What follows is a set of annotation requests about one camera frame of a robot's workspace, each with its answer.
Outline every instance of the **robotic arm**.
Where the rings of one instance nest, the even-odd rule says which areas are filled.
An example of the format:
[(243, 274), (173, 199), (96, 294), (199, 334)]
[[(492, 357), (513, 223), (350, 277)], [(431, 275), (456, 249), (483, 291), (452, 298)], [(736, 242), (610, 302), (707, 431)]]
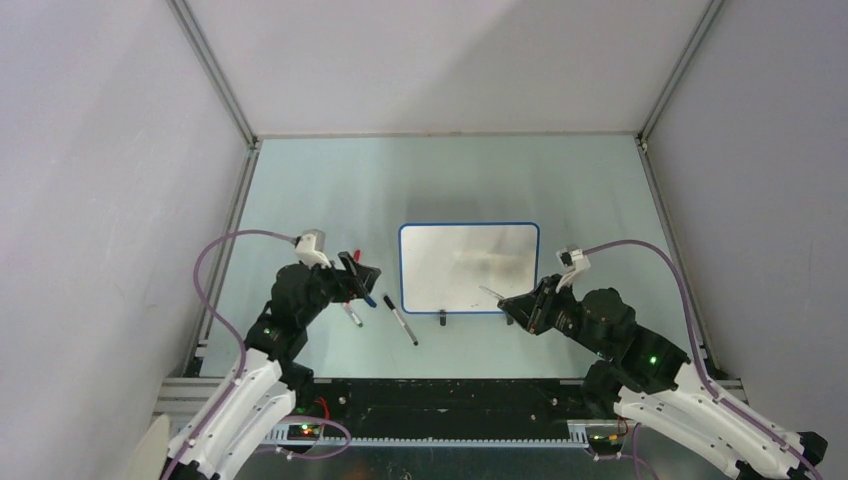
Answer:
[[(812, 465), (823, 459), (827, 441), (815, 432), (788, 431), (713, 380), (704, 385), (688, 355), (638, 325), (636, 312), (616, 290), (593, 290), (578, 301), (571, 285), (589, 268), (589, 261), (576, 248), (558, 252), (558, 256), (565, 275), (545, 277), (532, 292), (500, 300), (498, 307), (530, 334), (553, 328), (600, 357), (582, 387), (596, 413), (643, 423), (698, 453), (731, 478), (806, 478), (806, 467), (788, 446), (802, 452)], [(778, 444), (745, 417), (768, 426), (786, 445)]]
[(309, 324), (330, 303), (362, 298), (373, 304), (369, 295), (379, 269), (359, 264), (347, 252), (339, 254), (344, 269), (336, 269), (323, 253), (324, 233), (318, 230), (304, 232), (294, 243), (300, 262), (277, 272), (271, 300), (245, 338), (242, 375), (237, 361), (201, 411), (171, 439), (165, 464), (171, 480), (233, 479), (275, 424), (313, 403), (313, 372), (294, 362)]

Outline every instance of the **gray wall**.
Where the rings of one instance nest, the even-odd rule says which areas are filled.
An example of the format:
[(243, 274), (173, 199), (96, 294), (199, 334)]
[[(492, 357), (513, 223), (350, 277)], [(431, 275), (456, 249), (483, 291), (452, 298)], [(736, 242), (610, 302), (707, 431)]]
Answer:
[(649, 155), (722, 366), (848, 445), (848, 2), (728, 2)]
[(0, 3), (0, 478), (120, 478), (245, 147), (164, 0)]

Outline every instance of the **table surface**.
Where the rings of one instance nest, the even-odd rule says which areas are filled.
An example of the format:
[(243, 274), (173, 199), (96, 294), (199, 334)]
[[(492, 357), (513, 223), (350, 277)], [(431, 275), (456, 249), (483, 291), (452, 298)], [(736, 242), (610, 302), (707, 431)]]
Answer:
[[(627, 135), (275, 139), (262, 143), (240, 229), (288, 235), (318, 228), (335, 256), (362, 250), (383, 270), (374, 296), (400, 298), (398, 228), (404, 223), (533, 222), (539, 276), (559, 273), (555, 252), (635, 238), (668, 250), (642, 163)], [(276, 271), (296, 261), (291, 245), (236, 240), (218, 308), (244, 335), (270, 298)], [(689, 351), (670, 272), (652, 252), (620, 247), (591, 257), (578, 298), (614, 287), (636, 319)], [(330, 305), (310, 325), (297, 361), (316, 377), (581, 378), (597, 357), (555, 331), (538, 337), (502, 315), (408, 315), (414, 347), (382, 303), (353, 308), (357, 328)], [(223, 376), (238, 349), (218, 324), (203, 376)]]

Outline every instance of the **whiteboard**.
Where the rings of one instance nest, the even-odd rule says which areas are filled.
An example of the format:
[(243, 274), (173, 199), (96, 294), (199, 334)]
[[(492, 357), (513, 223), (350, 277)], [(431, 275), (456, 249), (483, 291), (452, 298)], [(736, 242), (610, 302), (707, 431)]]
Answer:
[(511, 297), (536, 284), (535, 223), (406, 224), (398, 241), (407, 313), (500, 313), (480, 287)]

